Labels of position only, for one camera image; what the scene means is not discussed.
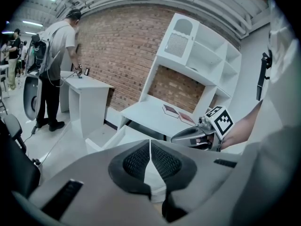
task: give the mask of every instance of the brick wall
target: brick wall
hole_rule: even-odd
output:
[[[149,95],[192,113],[205,86],[176,71],[159,66]]]
[[[107,105],[121,111],[138,101],[175,12],[186,13],[164,6],[131,6],[82,18],[79,61],[90,68],[89,76],[114,86]],[[196,81],[161,67],[150,94],[191,112],[203,89]]]

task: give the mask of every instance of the vent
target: vent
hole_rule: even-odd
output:
[[[58,9],[58,11],[57,11],[55,17],[56,17],[56,18],[59,18],[65,10],[66,10],[66,5],[63,4],[63,5]]]
[[[165,52],[182,58],[188,39],[176,33],[172,33],[165,47]]]

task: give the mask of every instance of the black pants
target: black pants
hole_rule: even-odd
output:
[[[60,80],[51,81],[55,86],[60,86]],[[42,96],[40,111],[37,116],[37,123],[42,123],[45,115],[45,102],[47,104],[47,114],[49,126],[57,124],[56,114],[60,102],[60,88],[50,83],[48,78],[42,78]]]
[[[22,69],[25,70],[25,60],[22,60]]]

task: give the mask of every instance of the mesh panel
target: mesh panel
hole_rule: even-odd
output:
[[[143,147],[139,148],[123,161],[124,170],[141,181],[144,181],[145,168],[150,161],[150,148],[149,142]]]
[[[170,35],[170,38],[168,40],[168,43],[165,47],[165,52],[178,56],[178,57],[182,57],[184,50],[186,48],[188,39],[185,37],[182,37],[176,33],[172,33]]]
[[[163,180],[174,176],[181,169],[182,163],[173,155],[151,144],[152,161]]]

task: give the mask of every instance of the cable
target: cable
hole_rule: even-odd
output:
[[[56,141],[56,143],[53,145],[53,147],[52,147],[52,148],[50,149],[50,151],[47,153],[45,159],[41,162],[41,164],[40,164],[38,167],[40,167],[40,166],[43,164],[43,162],[47,159],[47,157],[49,156],[49,154],[51,153],[51,151],[53,150],[53,148],[58,144],[58,142],[59,142],[59,141],[62,139],[62,137],[65,135],[65,130],[67,129],[67,127],[69,126],[70,123],[71,123],[71,121],[68,122],[68,124],[66,125],[66,127],[65,127],[64,130],[62,131],[62,133],[61,133],[59,139]]]
[[[34,126],[33,129],[32,129],[32,134],[30,135],[30,137],[28,137],[28,138],[24,141],[24,143],[25,143],[29,138],[31,138],[34,134],[36,134],[36,130],[37,130],[37,126]]]
[[[73,76],[74,74],[75,74],[75,72],[73,72],[71,75],[69,75],[66,79],[68,79],[69,77]],[[48,79],[49,79],[50,84],[52,84],[52,85],[55,86],[55,87],[61,88],[61,87],[65,84],[66,79],[63,80],[63,79],[61,78],[61,80],[63,80],[63,83],[62,83],[60,86],[54,85],[54,84],[51,82],[50,78],[49,78],[48,70],[47,70],[47,76],[48,76]]]
[[[27,141],[29,138],[31,138],[31,137],[32,137],[32,135],[33,135],[33,134],[31,134],[31,135],[30,135],[30,137],[28,137],[28,138],[27,138],[27,139],[24,141],[24,143],[25,143],[25,142],[26,142],[26,141]]]

